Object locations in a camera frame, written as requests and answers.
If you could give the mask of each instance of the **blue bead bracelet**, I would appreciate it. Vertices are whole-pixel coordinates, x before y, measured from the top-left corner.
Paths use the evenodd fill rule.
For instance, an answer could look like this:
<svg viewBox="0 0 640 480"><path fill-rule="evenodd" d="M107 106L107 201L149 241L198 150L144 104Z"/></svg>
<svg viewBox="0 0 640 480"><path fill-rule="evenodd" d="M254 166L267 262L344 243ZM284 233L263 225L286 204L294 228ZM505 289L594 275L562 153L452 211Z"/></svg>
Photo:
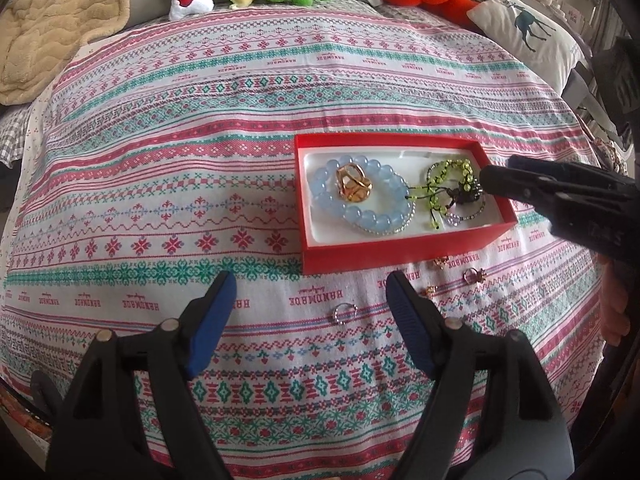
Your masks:
<svg viewBox="0 0 640 480"><path fill-rule="evenodd" d="M331 186L328 181L331 178L337 181L337 171L348 164L357 164L375 189L384 189L391 199L393 209L376 213L345 202L338 193L338 182ZM391 166L381 166L379 161L374 158L368 159L364 155L343 155L337 160L332 158L314 172L308 185L315 205L336 218L344 218L349 224L368 233L399 233L414 216L415 202L408 200L409 188L404 178Z"/></svg>

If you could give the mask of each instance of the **deer print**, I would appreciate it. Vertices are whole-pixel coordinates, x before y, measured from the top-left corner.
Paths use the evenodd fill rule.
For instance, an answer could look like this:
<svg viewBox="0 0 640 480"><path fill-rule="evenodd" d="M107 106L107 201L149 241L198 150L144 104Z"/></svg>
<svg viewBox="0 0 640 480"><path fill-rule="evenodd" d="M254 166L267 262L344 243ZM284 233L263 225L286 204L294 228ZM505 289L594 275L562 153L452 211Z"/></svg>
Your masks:
<svg viewBox="0 0 640 480"><path fill-rule="evenodd" d="M546 41L546 38L542 38L541 36L536 36L532 32L531 25L536 24L540 28L540 30L546 34L548 38L551 37L551 34L547 32L546 29L550 28L551 30L555 31L553 27L551 27L547 23L541 22L523 6L520 6L517 3L510 2L508 0L504 0L502 4L505 7L514 7L515 9L518 9L520 11L520 14L516 17L516 21L513 23L513 25L515 25L517 28L520 29L522 33L522 41L524 41L524 44L527 45L527 48L530 51L535 52L536 50L532 48L529 42L527 41L527 34L529 34L530 36L533 36L534 38L538 38L540 41Z"/></svg>

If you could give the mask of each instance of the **beige quilted blanket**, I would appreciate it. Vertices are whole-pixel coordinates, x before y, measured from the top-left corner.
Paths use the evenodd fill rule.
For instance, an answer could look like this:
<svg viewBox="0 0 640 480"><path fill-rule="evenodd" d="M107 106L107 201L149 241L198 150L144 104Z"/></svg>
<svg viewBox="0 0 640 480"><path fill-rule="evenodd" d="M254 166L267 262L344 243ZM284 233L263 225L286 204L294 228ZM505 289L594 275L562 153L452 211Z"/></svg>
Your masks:
<svg viewBox="0 0 640 480"><path fill-rule="evenodd" d="M10 0L0 15L0 104L33 101L81 45L128 19L129 0Z"/></svg>

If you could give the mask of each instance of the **blue rubber pad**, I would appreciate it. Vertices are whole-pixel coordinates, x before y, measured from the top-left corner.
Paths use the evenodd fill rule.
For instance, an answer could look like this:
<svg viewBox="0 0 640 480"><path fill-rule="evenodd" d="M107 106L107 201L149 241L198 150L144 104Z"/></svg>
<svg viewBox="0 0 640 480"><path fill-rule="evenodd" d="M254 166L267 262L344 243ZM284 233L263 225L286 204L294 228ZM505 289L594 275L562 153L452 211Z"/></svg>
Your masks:
<svg viewBox="0 0 640 480"><path fill-rule="evenodd" d="M414 301L425 301L415 291ZM386 302L391 309L391 314L400 329L402 339L415 366L432 378L436 372L436 366L431 358L431 339L418 313L414 309L407 291L398 281L395 273L391 273L386 279Z"/></svg>
<svg viewBox="0 0 640 480"><path fill-rule="evenodd" d="M190 358L185 370L189 379L200 375L209 365L236 302L236 291L236 277L230 272L213 298L197 332L191 337Z"/></svg>

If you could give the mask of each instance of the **bedspread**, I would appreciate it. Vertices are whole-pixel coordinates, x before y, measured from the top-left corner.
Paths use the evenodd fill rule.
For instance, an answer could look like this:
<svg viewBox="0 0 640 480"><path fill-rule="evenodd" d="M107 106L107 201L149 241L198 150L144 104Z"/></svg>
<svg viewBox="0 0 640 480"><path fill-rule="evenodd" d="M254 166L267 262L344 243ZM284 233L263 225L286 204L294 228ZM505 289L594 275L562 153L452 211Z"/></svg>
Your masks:
<svg viewBox="0 0 640 480"><path fill-rule="evenodd" d="M2 243L2 374L27 392L42 368L65 391L97 330L149 330L232 270L235 309L191 386L237 478L386 478L431 387L385 304L392 268L300 275L294 134L447 134L498 164L594 161L566 104L493 42L349 0L217 9L120 35L72 62L34 120ZM485 250L402 270L474 329L526 332L571 422L602 348L598 272L514 206L520 224ZM487 280L467 285L469 267ZM341 302L358 316L336 326ZM136 385L167 460L148 377Z"/></svg>

